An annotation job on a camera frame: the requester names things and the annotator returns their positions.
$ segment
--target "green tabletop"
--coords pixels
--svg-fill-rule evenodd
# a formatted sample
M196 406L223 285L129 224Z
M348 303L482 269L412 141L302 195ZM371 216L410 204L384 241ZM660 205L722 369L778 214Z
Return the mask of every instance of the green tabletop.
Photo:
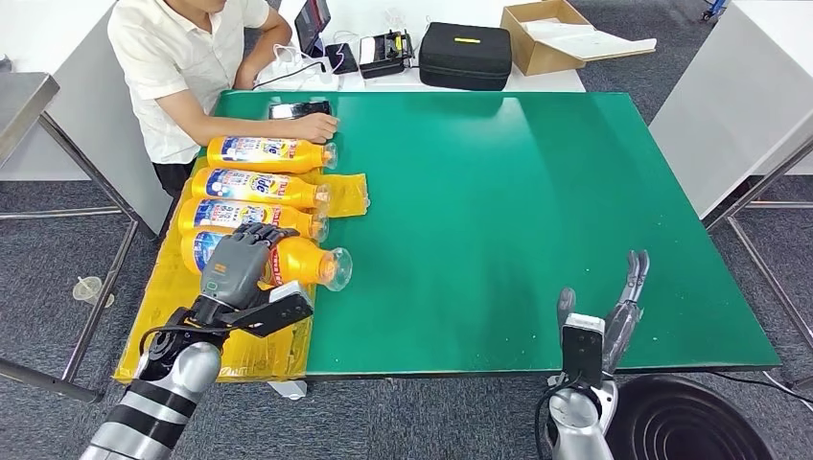
M627 95L231 92L216 112L320 98L372 204L331 221L354 272L317 294L309 375L556 370L560 289L604 316L630 249L652 267L622 368L779 364Z

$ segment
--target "metal table leg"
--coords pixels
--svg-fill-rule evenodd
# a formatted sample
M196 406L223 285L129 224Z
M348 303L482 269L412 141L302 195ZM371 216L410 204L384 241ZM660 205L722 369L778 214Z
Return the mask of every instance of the metal table leg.
M122 210L116 206L104 206L100 208L57 209L54 211L0 213L0 220L72 218L75 216L104 216L109 214L122 214Z
M770 172L768 172L759 182L754 185L751 190L745 193L745 195L741 196L737 201L734 202L728 209L723 211L718 218L716 218L712 223L710 223L707 227L707 231L711 231L720 224L720 222L725 221L727 218L735 215L739 210L748 206L754 198L762 195L768 187L771 186L774 182L777 181L780 177L784 176L785 173L791 170L794 166L796 166L800 161L807 156L810 151L813 150L813 136L808 138L807 141L801 145L796 151L793 152L785 161L778 164L775 168L773 168Z
M77 165L90 177L99 188L105 192L108 198L110 198L116 206L122 210L131 220L135 220L138 222L138 226L146 235L150 237L151 240L156 240L158 238L155 235L155 232L147 225L146 222L138 215L125 201L125 199L119 195L115 188L110 184L110 182L105 179L102 173L93 166L93 163L85 156L85 154L81 151L79 146L74 144L74 141L71 140L70 137L62 130L61 127L48 115L47 112L42 112L39 116L39 124L54 138L55 141L62 147L63 150L70 156Z
M777 295L782 304L782 308L799 331L799 334L801 334L801 337L807 344L807 348L813 352L813 331L807 322L804 321L804 318L799 313L799 309L796 308L796 305L794 305L793 301L788 297L784 288L782 288L782 285L777 280L777 277L774 276L771 268L765 263L765 260L762 259L762 256L756 250L751 239L748 238L745 230L736 219L737 213L746 207L756 209L813 209L813 202L809 201L755 201L755 198L760 196L780 177L783 177L794 166L799 164L811 151L813 151L813 136L808 137L787 159L779 163L763 176L751 190L746 192L745 195L741 196L733 205L723 211L718 218L706 227L706 230L710 232L722 221L726 221L731 226L734 234L736 234L748 251L751 260L754 261L754 264L759 268L762 276L768 281L768 285L770 285L774 294ZM800 379L795 382L794 386L799 388L813 387L813 377Z
M97 403L102 400L102 393L88 390L71 382L51 377L34 369L22 366L15 362L6 361L0 357L0 375L12 380L28 383L48 391L55 391L60 395L82 401L84 403Z
M73 381L79 372L81 361L84 358L87 348L90 345L90 340L93 333L96 332L99 326L99 321L102 319L102 313L107 301L107 297L113 290L116 279L124 264L125 256L128 253L129 247L132 245L133 238L136 231L141 229L149 238L157 240L155 233L149 228L141 217L128 205L127 201L119 195L107 179L96 169L95 166L88 160L87 156L81 149L68 137L64 130L45 112L39 115L39 123L42 127L54 138L55 141L62 147L63 150L76 162L76 164L90 177L93 182L99 186L110 200L113 201L115 206L105 206L97 208L84 208L84 209L64 209L53 211L35 211L35 212L20 212L20 213L0 213L0 220L11 219L51 219L51 218L70 218L76 216L103 216L112 214L125 214L129 217L129 225L118 251L113 258L113 263L110 266L105 281L102 284L102 290L99 293L99 299L93 306L84 327L81 330L79 339L74 347L71 357L68 359L68 364L61 378L49 376L35 369L5 360L0 358L0 375L6 376L13 380L18 380L30 385L37 386L49 391L55 391L69 398L73 398L86 403L94 403L101 399L102 394L92 391L87 388L76 385Z
M62 374L63 380L73 382L76 378L81 361L84 358L85 352L87 352L88 345L90 345L90 339L93 337L93 333L96 332L96 328L99 326L99 320L102 319L102 312L104 311L105 304L107 303L107 296L110 295L110 292L113 290L113 285L116 283L116 278L119 277L119 271L122 269L125 256L127 255L129 247L132 244L132 239L135 237L135 232L137 230L138 222L131 220L127 233L125 234L122 243L119 245L119 250L116 252L116 257L113 258L113 264L110 266L110 270L107 272L105 283L102 284L102 291L99 293L99 299L93 306L93 310L90 311L90 316L87 318L87 322L84 323L84 328L82 328L79 335L79 341L77 342L76 347L74 347L73 353L71 353L71 358L68 359L68 365L65 367L65 372Z
M732 227L734 234L739 238L742 245L745 246L745 249L748 251L748 255L751 256L751 260L754 261L754 264L759 271L762 273L762 276L768 281L768 285L771 286L771 289L774 291L774 294L777 295L779 301L782 304L782 307L787 313L788 317L790 318L791 322L796 329L799 330L801 336L804 338L804 341L807 343L807 346L810 350L813 350L813 330L810 329L810 326L807 325L807 322L804 321L804 318L801 317L799 313L799 309L793 304L793 301L790 300L785 289L782 288L782 285L777 280L777 277L774 276L774 273L771 271L771 268L765 263L765 260L762 259L762 256L759 252L756 251L756 247L754 243L748 238L748 235L745 233L745 230L739 224L736 218L728 218L729 225Z

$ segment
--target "white shirt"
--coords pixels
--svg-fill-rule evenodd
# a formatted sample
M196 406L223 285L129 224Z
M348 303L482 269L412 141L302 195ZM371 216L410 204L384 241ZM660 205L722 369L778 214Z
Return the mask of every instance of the white shirt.
M120 0L113 7L107 36L153 163L189 163L200 149L155 100L189 89L210 113L220 92L234 84L243 27L263 25L268 9L265 0L227 0L210 14L209 34L163 0Z

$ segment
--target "black zipper case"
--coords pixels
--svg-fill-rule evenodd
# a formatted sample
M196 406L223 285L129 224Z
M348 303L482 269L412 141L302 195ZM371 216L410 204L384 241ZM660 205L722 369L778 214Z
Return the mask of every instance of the black zipper case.
M505 29L432 22L418 57L429 86L501 91L511 75L511 37Z

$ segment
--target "black phone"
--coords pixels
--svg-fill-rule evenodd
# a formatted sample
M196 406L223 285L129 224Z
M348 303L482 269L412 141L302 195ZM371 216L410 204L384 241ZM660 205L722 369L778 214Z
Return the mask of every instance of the black phone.
M293 120L312 113L325 113L332 115L330 103L319 101L315 103L278 103L268 110L270 120Z
M350 51L350 45L347 43L328 45L325 47L325 55L330 60L331 68L336 69L334 71L336 75L349 74L359 70L356 58L353 57L353 52Z

